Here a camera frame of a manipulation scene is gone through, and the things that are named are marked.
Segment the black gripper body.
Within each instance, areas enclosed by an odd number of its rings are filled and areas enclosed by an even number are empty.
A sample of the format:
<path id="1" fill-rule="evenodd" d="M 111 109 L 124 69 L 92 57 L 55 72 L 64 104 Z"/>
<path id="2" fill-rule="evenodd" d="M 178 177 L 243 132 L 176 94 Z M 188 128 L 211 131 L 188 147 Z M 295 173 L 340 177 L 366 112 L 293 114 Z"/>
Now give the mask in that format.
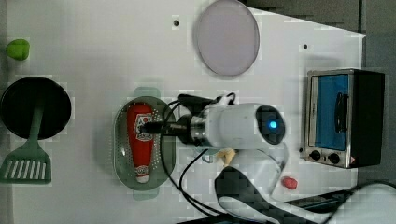
<path id="1" fill-rule="evenodd" d="M 167 134 L 176 136 L 183 144 L 197 144 L 198 139 L 191 134 L 192 115 L 183 115 L 178 122 L 171 122 Z"/>

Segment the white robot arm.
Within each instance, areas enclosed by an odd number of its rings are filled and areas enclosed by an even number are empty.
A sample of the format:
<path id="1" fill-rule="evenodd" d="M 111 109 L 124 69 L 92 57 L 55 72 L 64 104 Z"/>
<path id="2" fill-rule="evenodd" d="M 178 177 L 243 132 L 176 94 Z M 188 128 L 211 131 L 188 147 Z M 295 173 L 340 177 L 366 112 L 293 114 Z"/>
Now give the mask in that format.
<path id="1" fill-rule="evenodd" d="M 276 200 L 273 191 L 289 152 L 284 120 L 269 105 L 209 105 L 177 122 L 151 121 L 138 130 L 176 136 L 205 149 L 237 149 L 214 183 L 219 205 L 234 217 L 275 224 L 395 224 L 395 186 L 390 183 L 354 187 L 345 201 L 322 214 Z"/>

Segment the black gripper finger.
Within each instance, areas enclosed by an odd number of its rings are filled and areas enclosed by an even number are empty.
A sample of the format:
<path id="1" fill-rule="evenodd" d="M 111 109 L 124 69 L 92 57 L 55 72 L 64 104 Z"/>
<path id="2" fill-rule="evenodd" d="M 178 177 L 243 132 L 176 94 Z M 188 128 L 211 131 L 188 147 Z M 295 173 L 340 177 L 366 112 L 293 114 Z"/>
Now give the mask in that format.
<path id="1" fill-rule="evenodd" d="M 139 127 L 141 133 L 149 134 L 164 134 L 169 129 L 169 125 L 162 121 L 157 122 L 147 122 Z"/>

